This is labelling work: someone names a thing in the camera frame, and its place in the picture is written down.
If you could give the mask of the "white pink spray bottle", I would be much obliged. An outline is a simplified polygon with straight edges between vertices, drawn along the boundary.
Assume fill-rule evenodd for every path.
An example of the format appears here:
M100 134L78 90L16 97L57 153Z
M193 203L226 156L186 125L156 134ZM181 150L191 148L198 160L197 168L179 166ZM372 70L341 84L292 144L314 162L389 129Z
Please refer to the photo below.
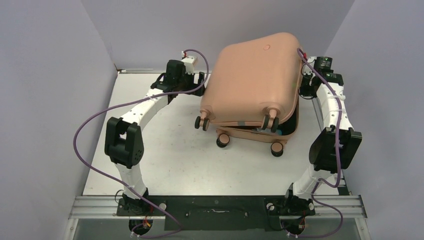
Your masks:
M280 135L280 131L276 130L275 132L272 132L271 129L261 129L257 128L255 129L256 132L263 133L263 134L271 134L271 135Z

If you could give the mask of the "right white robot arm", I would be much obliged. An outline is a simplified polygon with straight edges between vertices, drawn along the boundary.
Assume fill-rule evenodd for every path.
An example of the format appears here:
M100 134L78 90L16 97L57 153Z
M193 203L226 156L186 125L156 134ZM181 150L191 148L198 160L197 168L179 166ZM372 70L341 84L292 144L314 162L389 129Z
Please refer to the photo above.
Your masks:
M362 133L350 123L344 94L344 80L332 69L331 57L306 57L301 54L301 97L318 101L322 119L321 132L312 143L309 166L304 174L290 185L282 207L289 214L312 204L312 196L322 185L337 188L342 170L351 164L361 142Z

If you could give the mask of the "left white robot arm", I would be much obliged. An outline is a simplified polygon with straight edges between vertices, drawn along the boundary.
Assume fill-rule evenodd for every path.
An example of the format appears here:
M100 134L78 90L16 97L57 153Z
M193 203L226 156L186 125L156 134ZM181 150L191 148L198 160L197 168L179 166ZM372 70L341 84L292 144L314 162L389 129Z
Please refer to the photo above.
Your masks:
M166 70L144 97L121 117L111 117L106 123L104 152L119 171L124 187L123 199L136 215L148 211L149 201L144 198L148 188L143 182L140 162L144 155L142 130L159 110L167 106L180 92L202 96L205 74L200 72L195 80L195 56L169 60Z

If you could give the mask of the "pink hard-shell suitcase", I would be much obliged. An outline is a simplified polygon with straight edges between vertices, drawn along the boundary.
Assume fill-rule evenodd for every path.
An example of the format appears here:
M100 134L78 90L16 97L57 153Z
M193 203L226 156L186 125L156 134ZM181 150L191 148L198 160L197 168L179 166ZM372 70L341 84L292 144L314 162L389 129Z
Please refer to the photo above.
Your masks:
M240 138L269 143L271 154L282 156L299 122L300 48L288 32L225 47L206 84L195 128L206 131L214 125L220 148Z

